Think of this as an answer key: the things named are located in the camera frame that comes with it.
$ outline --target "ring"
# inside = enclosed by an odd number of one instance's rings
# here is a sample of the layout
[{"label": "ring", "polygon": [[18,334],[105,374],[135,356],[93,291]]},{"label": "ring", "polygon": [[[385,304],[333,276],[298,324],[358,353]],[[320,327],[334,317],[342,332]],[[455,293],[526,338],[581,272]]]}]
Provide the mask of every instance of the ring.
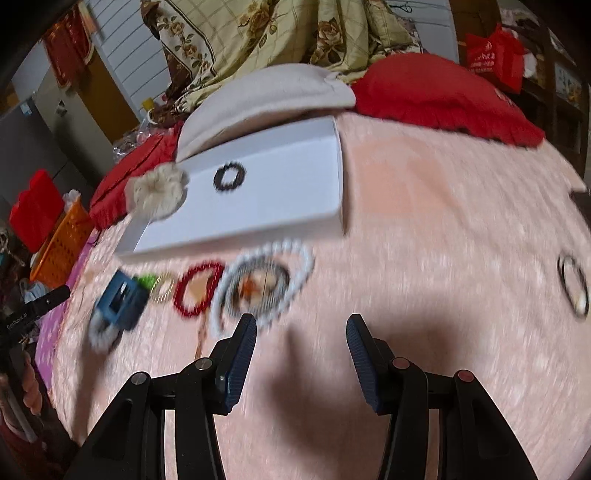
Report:
[{"label": "ring", "polygon": [[[259,306],[249,309],[248,312],[240,312],[236,307],[238,286],[244,276],[253,273],[255,270],[271,271],[277,277],[277,285],[270,295],[263,296]],[[287,269],[272,260],[267,258],[259,258],[248,262],[238,268],[230,280],[224,301],[226,313],[232,318],[240,318],[243,313],[252,313],[256,318],[259,318],[260,315],[270,312],[279,305],[281,300],[283,300],[285,297],[285,292],[287,291],[289,282],[290,277]]]},{"label": "ring", "polygon": [[[236,178],[234,178],[234,181],[231,183],[223,183],[223,176],[228,170],[235,170]],[[246,170],[242,165],[237,162],[226,163],[223,167],[220,167],[217,170],[216,175],[213,178],[213,186],[218,192],[236,190],[244,182],[245,176]]]},{"label": "ring", "polygon": [[[170,285],[163,292],[162,287],[167,281],[170,282]],[[166,303],[173,296],[174,290],[177,287],[177,283],[178,278],[176,275],[173,275],[169,272],[160,274],[150,289],[150,299],[156,303]]]}]

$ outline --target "red cushion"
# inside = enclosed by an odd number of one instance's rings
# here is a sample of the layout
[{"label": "red cushion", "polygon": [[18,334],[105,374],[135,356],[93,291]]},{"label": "red cushion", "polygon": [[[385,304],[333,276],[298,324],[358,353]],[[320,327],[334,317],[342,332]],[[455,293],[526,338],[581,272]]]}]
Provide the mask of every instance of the red cushion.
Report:
[{"label": "red cushion", "polygon": [[437,55],[405,53],[374,63],[353,85],[363,115],[536,147],[544,131],[493,84]]},{"label": "red cushion", "polygon": [[125,185],[131,177],[139,177],[161,163],[172,161],[177,149],[182,124],[174,127],[170,135],[153,135],[114,166],[90,201],[90,217],[98,230],[104,230],[123,218]]}]

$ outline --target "hair accessory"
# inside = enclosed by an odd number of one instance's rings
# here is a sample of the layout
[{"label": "hair accessory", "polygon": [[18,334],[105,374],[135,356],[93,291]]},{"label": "hair accessory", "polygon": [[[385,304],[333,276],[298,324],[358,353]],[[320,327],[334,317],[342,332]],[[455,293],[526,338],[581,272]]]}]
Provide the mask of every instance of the hair accessory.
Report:
[{"label": "hair accessory", "polygon": [[[567,265],[570,265],[574,269],[574,272],[577,274],[579,279],[581,292],[576,298],[573,298],[573,295],[567,286],[566,276],[564,274],[564,270]],[[578,318],[586,318],[589,314],[589,289],[587,287],[587,279],[585,278],[583,269],[572,255],[561,253],[558,256],[558,274],[560,276],[560,282],[562,283],[562,289],[569,300],[570,306],[573,309],[573,313]]]},{"label": "hair accessory", "polygon": [[[236,170],[236,177],[231,183],[222,183],[223,176],[228,170]],[[213,186],[218,192],[229,192],[231,190],[236,190],[244,182],[245,176],[246,170],[244,167],[238,162],[232,161],[230,163],[226,163],[223,167],[220,167],[217,170],[216,175],[213,178]]]},{"label": "hair accessory", "polygon": [[132,177],[125,186],[128,212],[150,222],[176,212],[184,202],[187,179],[176,163],[162,163],[141,177]]},{"label": "hair accessory", "polygon": [[[162,291],[163,287],[169,283],[166,290]],[[156,282],[150,288],[150,300],[156,303],[166,303],[169,301],[177,288],[178,277],[170,272],[165,272],[156,278]]]},{"label": "hair accessory", "polygon": [[304,283],[308,280],[312,269],[314,268],[314,256],[312,251],[299,240],[286,239],[282,242],[274,242],[255,248],[245,254],[238,255],[236,260],[228,266],[222,275],[219,286],[213,294],[212,306],[209,311],[209,326],[214,337],[219,337],[222,333],[220,325],[220,318],[222,315],[222,303],[225,299],[226,292],[230,286],[230,282],[238,272],[238,270],[245,264],[253,260],[261,258],[272,257],[280,254],[296,254],[301,258],[301,270],[298,271],[290,279],[289,287],[285,292],[285,296],[279,302],[277,307],[271,309],[269,312],[262,314],[256,319],[256,324],[259,327],[266,327],[271,323],[271,320],[277,318],[283,311],[287,309],[296,294],[302,289]]},{"label": "hair accessory", "polygon": [[[263,288],[263,291],[260,292],[260,303],[255,307],[249,306],[249,311],[243,312],[238,307],[240,297],[242,296],[241,294],[252,296],[253,291],[258,290],[256,282],[252,279],[252,274],[257,270],[264,270],[267,271],[267,273],[271,273],[275,279],[275,284],[270,286],[271,288],[269,288],[269,291],[265,291],[268,276],[265,277],[265,287]],[[252,313],[255,318],[258,318],[270,312],[279,305],[279,302],[285,296],[289,282],[289,273],[285,267],[272,260],[260,258],[258,260],[245,263],[240,268],[238,268],[230,280],[230,284],[226,290],[226,296],[224,300],[224,308],[226,313],[228,316],[236,319],[239,319],[242,316],[242,313]]]},{"label": "hair accessory", "polygon": [[[184,306],[184,294],[187,290],[187,285],[199,272],[212,270],[211,275],[207,279],[207,290],[205,298],[197,303],[192,309],[188,309]],[[197,317],[205,310],[207,310],[212,302],[213,293],[222,277],[224,271],[224,265],[220,262],[204,262],[200,265],[196,265],[185,273],[183,278],[178,282],[176,291],[174,292],[174,306],[185,318]]]}]

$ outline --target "screw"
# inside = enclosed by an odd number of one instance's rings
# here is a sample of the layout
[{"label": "screw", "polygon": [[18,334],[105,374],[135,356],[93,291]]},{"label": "screw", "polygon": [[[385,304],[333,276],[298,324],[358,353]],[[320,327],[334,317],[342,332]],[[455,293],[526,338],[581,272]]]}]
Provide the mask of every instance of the screw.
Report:
[{"label": "screw", "polygon": [[133,377],[131,377],[131,382],[134,385],[141,385],[146,381],[147,378],[148,376],[144,372],[137,372]]},{"label": "screw", "polygon": [[197,360],[195,362],[195,366],[197,367],[197,370],[207,370],[212,365],[213,365],[212,360],[207,357],[200,358],[199,360]]},{"label": "screw", "polygon": [[474,380],[474,374],[468,370],[460,370],[457,373],[457,376],[460,380],[466,383],[470,383],[472,380]]},{"label": "screw", "polygon": [[410,362],[403,356],[398,356],[392,360],[392,365],[394,368],[398,368],[399,370],[406,370],[408,367],[410,367]]}]

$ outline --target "floral quilt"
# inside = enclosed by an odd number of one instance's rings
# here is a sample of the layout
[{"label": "floral quilt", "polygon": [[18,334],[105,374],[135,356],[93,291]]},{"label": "floral quilt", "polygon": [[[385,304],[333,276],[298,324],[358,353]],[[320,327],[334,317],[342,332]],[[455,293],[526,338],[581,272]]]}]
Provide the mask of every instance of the floral quilt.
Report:
[{"label": "floral quilt", "polygon": [[167,95],[190,113],[233,78],[280,63],[311,63],[360,78],[414,44],[384,0],[144,0],[173,80]]}]

